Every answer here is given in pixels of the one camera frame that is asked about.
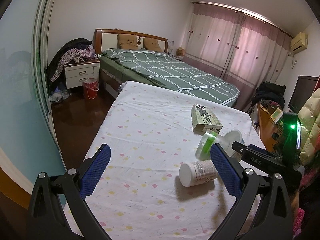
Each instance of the bed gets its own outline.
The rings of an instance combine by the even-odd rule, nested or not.
[[[111,160],[86,202],[100,225],[114,240],[203,239],[217,229],[235,197],[223,182],[183,187],[179,168],[196,161],[202,134],[193,132],[193,104],[209,106],[221,121],[224,135],[239,129],[246,145],[264,148],[248,114],[191,95],[128,81],[114,101],[85,158],[102,143],[111,147]],[[240,162],[243,167],[253,168]],[[253,205],[243,230],[258,207]],[[71,229],[81,234],[68,207]]]
[[[119,49],[118,34],[136,34],[138,50]],[[143,48],[141,37],[156,38],[164,52]],[[167,55],[167,39],[122,30],[97,29],[95,49],[102,53],[101,76],[107,87],[117,90],[126,81],[136,81],[233,106],[239,89],[224,80]]]

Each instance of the metal screw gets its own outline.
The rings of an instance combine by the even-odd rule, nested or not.
[[[76,169],[74,169],[74,168],[72,168],[72,169],[68,170],[68,174],[69,174],[69,175],[76,174],[76,172],[77,172],[77,170],[76,170]]]
[[[45,177],[45,173],[41,172],[38,177],[39,177],[39,179],[43,179]]]
[[[248,175],[252,175],[253,174],[253,169],[247,168],[245,169],[245,173]]]
[[[275,177],[276,177],[277,179],[282,179],[282,176],[281,176],[281,174],[279,174],[279,173],[276,173]]]

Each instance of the polka dot sheet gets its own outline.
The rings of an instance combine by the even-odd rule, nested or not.
[[[180,166],[196,161],[203,134],[192,130],[193,104],[212,109],[223,125],[221,135],[238,129],[246,145],[264,148],[246,113],[155,86],[122,84],[86,155],[92,157],[102,143],[111,147],[109,165],[86,202],[113,240],[207,240],[231,209],[236,199],[220,178],[193,187],[179,181]],[[259,200],[243,230],[249,228]],[[81,235],[68,204],[64,211],[72,230]]]

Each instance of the white plastic bottle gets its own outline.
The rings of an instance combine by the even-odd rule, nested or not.
[[[211,160],[183,163],[179,169],[179,179],[185,187],[213,181],[217,176],[218,172]]]

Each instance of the bed frame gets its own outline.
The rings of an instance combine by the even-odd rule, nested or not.
[[[101,54],[101,52],[105,49],[110,48],[119,48],[118,43],[118,34],[135,34],[137,35],[137,44],[138,48],[143,48],[143,39],[142,38],[153,38],[158,39],[158,43],[160,48],[167,53],[168,51],[168,40],[166,38],[144,34],[144,33],[137,33],[137,32],[130,32],[130,31],[123,31],[120,29],[96,29],[94,33],[94,49],[96,50],[96,54]],[[103,81],[104,88],[110,93],[114,98],[118,95],[118,88],[120,87],[120,83],[115,80],[114,78],[110,77],[108,74],[103,72],[100,69],[100,80]]]
[[[143,48],[143,40],[142,38],[153,38],[158,39],[158,43],[160,48],[167,53],[168,51],[168,40],[166,38],[144,34],[144,33],[136,33],[130,31],[123,31],[120,29],[96,29],[94,33],[94,49],[96,50],[96,54],[101,54],[101,52],[105,49],[110,48],[120,48],[118,44],[117,35],[118,34],[134,34],[137,35],[137,43],[138,48]]]

